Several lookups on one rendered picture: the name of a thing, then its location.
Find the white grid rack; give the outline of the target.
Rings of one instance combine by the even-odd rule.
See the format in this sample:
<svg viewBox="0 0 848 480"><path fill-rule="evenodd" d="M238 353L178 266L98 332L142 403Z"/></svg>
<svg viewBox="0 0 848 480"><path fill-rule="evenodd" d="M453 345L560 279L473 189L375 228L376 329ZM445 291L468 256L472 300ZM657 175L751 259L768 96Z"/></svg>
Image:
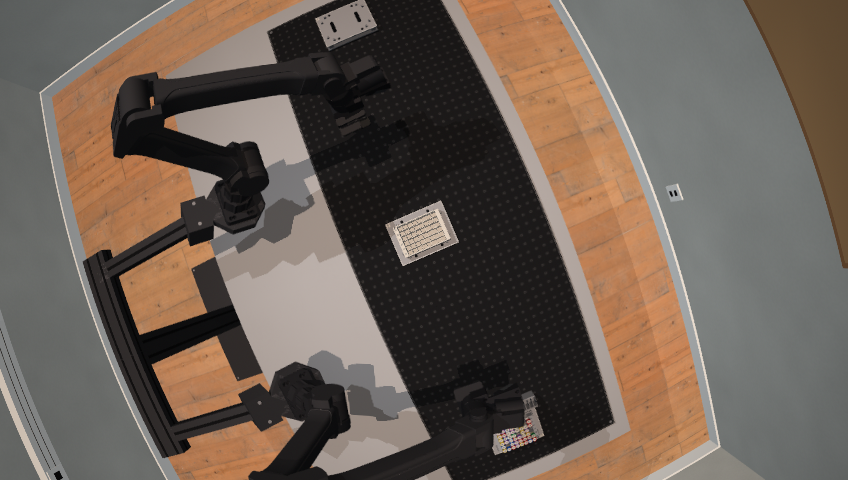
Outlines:
<svg viewBox="0 0 848 480"><path fill-rule="evenodd" d="M432 217L433 218L432 218ZM422 219L422 220L421 220ZM428 219L428 221L427 221ZM425 221L426 220L426 221ZM417 222L416 222L417 221ZM424 222L422 222L424 221ZM437 222L436 222L437 221ZM412 223L411 223L412 222ZM418 224L419 223L419 224ZM431 224L432 223L432 224ZM407 224L407 225L406 225ZM423 225L424 224L424 225ZM430 225L429 225L430 224ZM419 225L419 226L418 226ZM427 225L427 226L426 226ZM407 227L408 226L408 227ZM412 227L411 227L412 226ZM437 227L438 226L438 227ZM413 228L414 227L414 228ZM423 228L422 228L423 227ZM431 227L431 228L430 228ZM405 229L405 230L404 230ZM416 232L415 232L415 230ZM418 229L418 230L417 230ZM431 229L431 230L430 230ZM438 209L393 228L405 258L451 239ZM410 230L410 232L409 232ZM438 230L438 231L437 231ZM441 231L442 230L442 231ZM412 232L413 231L413 232ZM427 231L427 232L425 232ZM422 232L422 233L421 233ZM424 233L423 233L424 232ZM409 233L409 234L408 234ZM427 234L428 233L428 234ZM434 234L435 233L435 234ZM434 235L433 235L434 234ZM403 236L404 235L404 236ZM412 235L412 236L411 236ZM429 236L430 235L430 236ZM443 235L443 236L442 236ZM418 237L417 237L418 236ZM428 237L427 237L428 236ZM410 238L410 239L409 239ZM430 239L429 239L430 238ZM436 238L436 239L435 239ZM420 240L421 239L421 240ZM424 240L425 239L425 240ZM434 239L434 240L433 240ZM414 240L414 241L413 241ZM420 241L420 242L419 242ZM428 242L429 241L429 242ZM437 242L436 242L437 241ZM421 244L422 246L421 246ZM416 245L415 245L416 244ZM406 246L407 245L407 246ZM419 246L420 245L420 246ZM428 247L427 247L428 246ZM415 247L415 248L414 248ZM418 250L417 250L418 249Z"/></svg>

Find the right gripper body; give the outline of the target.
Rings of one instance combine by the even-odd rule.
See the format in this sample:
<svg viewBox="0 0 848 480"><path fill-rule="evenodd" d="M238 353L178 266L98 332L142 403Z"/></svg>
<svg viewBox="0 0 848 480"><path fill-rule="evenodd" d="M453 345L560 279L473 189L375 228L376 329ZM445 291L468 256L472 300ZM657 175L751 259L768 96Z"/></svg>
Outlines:
<svg viewBox="0 0 848 480"><path fill-rule="evenodd" d="M484 388L481 380L474 381L471 384L468 384L468 385L465 385L465 386L459 386L459 387L454 388L453 391L454 391L455 399L456 399L457 404L459 406L460 412L463 411L465 405L467 405L470 402L479 401L479 402L484 403L483 401L471 400L471 398L470 398L470 392L481 389L481 388ZM486 403L484 403L484 404L487 405Z"/></svg>

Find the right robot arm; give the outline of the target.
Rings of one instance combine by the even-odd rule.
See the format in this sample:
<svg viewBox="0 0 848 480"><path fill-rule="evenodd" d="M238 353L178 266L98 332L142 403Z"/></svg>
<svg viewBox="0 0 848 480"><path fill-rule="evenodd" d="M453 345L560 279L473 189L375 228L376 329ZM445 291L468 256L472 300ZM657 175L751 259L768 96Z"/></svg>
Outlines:
<svg viewBox="0 0 848 480"><path fill-rule="evenodd" d="M484 387L470 392L470 398L488 407L479 401L468 403L463 418L435 437L360 467L327 475L318 466L310 467L329 437L336 439L351 428L344 387L316 386L305 368L280 379L278 385L295 418L307 418L273 462L263 471L252 471L249 480L416 480L448 464L478 456L493 447L494 434L524 426L524 402L517 383L490 397Z"/></svg>

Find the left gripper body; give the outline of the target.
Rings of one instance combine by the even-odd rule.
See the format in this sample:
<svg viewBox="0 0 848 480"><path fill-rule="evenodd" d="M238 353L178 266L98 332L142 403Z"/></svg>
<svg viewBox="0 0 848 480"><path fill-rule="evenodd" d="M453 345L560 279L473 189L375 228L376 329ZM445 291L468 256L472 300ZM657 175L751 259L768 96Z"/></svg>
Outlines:
<svg viewBox="0 0 848 480"><path fill-rule="evenodd" d="M353 95L352 95L352 98L353 98ZM352 100L352 98L351 98L351 100ZM351 100L346 105L348 105L351 102ZM361 126L359 120L352 122L350 124L347 124L347 123L354 121L356 119L360 119L360 118L362 118L366 115L363 108L360 108L360 109L358 109L358 110L356 110L352 113L349 113L347 111L347 109L345 108L346 105L341 106L341 107L335 107L335 106L330 105L330 107L332 106L331 111L333 113L333 116L335 118L337 126L339 127L340 132L343 136L346 136L346 135L348 135L352 132L355 132L355 131L361 129L362 126Z"/></svg>

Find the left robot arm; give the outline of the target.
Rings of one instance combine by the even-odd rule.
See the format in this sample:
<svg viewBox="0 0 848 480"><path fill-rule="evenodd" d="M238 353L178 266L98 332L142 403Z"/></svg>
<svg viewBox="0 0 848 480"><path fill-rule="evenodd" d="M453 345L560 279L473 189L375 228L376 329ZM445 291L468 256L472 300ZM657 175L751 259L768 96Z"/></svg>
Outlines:
<svg viewBox="0 0 848 480"><path fill-rule="evenodd" d="M310 53L276 64L158 79L157 72L152 72L131 76L121 85L111 121L113 156L146 156L222 178L225 181L216 183L215 192L228 226L256 218L253 195L269 184L258 145L231 142L226 146L231 148L226 148L165 128L163 115L166 119L192 110L289 94L323 95L335 107L346 105L353 95L345 106L352 113L364 107L361 96L391 88L373 55L339 66L330 52ZM150 97L156 105L152 109Z"/></svg>

